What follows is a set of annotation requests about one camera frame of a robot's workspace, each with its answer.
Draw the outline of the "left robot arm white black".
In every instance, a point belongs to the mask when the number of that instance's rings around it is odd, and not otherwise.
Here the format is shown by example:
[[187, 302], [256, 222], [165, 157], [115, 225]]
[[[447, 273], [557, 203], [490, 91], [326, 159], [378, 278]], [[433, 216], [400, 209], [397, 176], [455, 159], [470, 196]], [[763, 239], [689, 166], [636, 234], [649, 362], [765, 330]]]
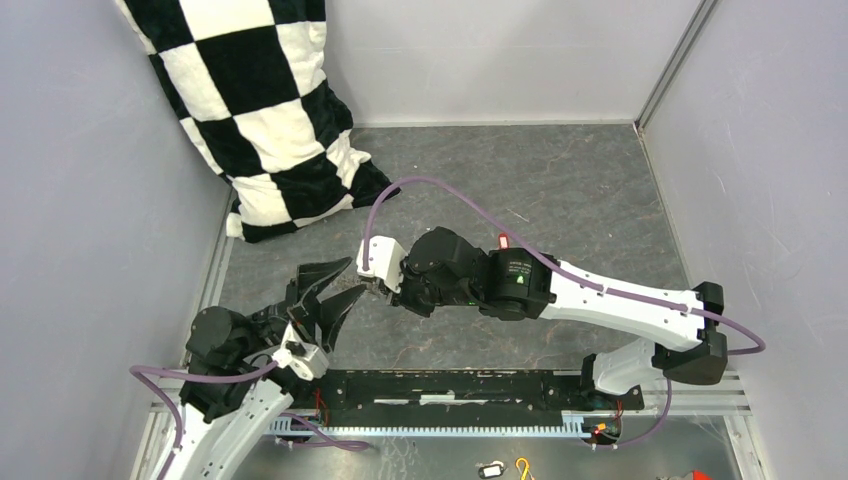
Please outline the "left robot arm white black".
[[284, 299], [252, 314], [201, 310], [186, 343], [185, 371], [131, 367], [174, 419], [155, 478], [231, 478], [273, 420], [312, 399], [340, 327], [366, 290], [358, 285], [320, 300], [351, 262], [300, 265]]

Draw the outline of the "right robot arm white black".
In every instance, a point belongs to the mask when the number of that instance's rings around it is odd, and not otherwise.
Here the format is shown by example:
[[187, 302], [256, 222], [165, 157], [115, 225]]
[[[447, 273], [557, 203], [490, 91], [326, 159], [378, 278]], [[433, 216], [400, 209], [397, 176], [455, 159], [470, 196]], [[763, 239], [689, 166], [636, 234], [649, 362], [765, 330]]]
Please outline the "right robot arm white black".
[[663, 290], [598, 276], [524, 248], [485, 251], [437, 227], [410, 249], [386, 236], [361, 243], [357, 270], [392, 305], [428, 317], [438, 307], [474, 307], [503, 321], [567, 320], [634, 336], [607, 353], [588, 355], [577, 382], [580, 400], [602, 408], [638, 385], [717, 384], [728, 364], [726, 336], [700, 311], [716, 313], [723, 290]]

